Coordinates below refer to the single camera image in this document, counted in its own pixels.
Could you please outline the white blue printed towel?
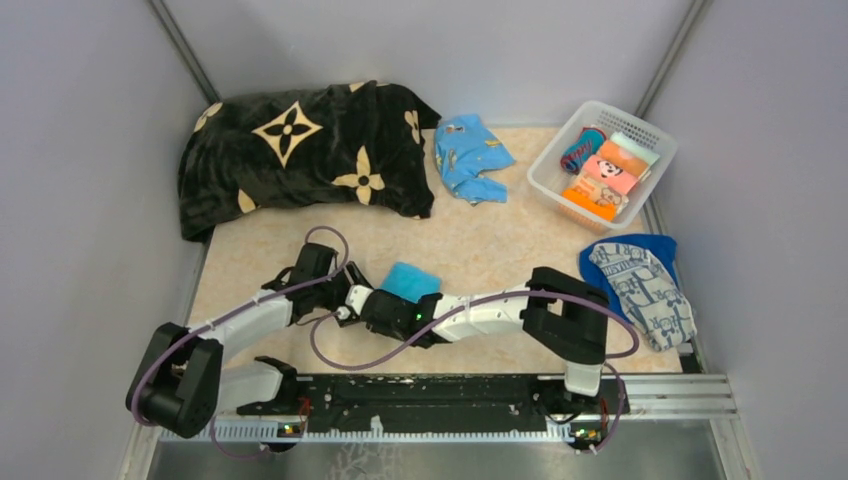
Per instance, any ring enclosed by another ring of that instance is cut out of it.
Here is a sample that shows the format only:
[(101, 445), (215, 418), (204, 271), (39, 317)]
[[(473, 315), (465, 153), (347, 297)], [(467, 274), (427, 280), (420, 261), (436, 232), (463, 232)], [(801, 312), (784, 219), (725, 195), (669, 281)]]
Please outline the white blue printed towel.
[(696, 335), (691, 304), (652, 252), (604, 242), (593, 247), (589, 261), (611, 286), (624, 316), (654, 350), (675, 349)]

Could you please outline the dark blue towel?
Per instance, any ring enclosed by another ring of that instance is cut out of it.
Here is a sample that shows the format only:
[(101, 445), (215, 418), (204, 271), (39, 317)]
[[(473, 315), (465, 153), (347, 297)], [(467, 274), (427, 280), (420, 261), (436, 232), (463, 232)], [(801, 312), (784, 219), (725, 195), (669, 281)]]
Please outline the dark blue towel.
[(627, 234), (602, 239), (578, 255), (583, 280), (609, 297), (609, 308), (628, 317), (633, 307), (675, 301), (677, 242), (666, 235)]

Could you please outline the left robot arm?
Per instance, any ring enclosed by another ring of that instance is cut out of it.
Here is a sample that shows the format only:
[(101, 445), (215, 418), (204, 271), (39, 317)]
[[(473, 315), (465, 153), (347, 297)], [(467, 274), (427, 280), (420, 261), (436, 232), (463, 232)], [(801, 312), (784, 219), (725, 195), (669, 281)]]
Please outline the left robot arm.
[(357, 282), (368, 281), (355, 263), (331, 247), (304, 244), (294, 265), (233, 311), (196, 328), (160, 325), (127, 392), (127, 410), (138, 423), (182, 438), (201, 433), (222, 412), (295, 412), (300, 388), (293, 366), (269, 356), (233, 368), (227, 364), (316, 309), (338, 311)]

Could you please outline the bright blue terry towel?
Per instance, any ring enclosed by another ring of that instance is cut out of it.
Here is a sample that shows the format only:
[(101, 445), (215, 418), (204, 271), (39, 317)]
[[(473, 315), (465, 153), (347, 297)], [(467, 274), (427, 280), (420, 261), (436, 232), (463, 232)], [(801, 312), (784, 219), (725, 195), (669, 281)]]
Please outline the bright blue terry towel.
[(406, 301), (417, 303), (422, 297), (439, 293), (441, 279), (403, 262), (395, 263), (380, 284), (380, 289)]

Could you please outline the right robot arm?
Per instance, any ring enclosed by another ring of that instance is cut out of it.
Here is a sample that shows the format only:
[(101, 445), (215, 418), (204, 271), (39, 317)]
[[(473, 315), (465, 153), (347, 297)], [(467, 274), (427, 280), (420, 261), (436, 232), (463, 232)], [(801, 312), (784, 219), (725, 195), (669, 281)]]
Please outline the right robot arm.
[(523, 332), (565, 362), (563, 398), (576, 412), (602, 398), (608, 296), (550, 267), (536, 267), (529, 281), (483, 295), (437, 292), (413, 302), (383, 289), (353, 285), (345, 305), (369, 331), (413, 345), (436, 344)]

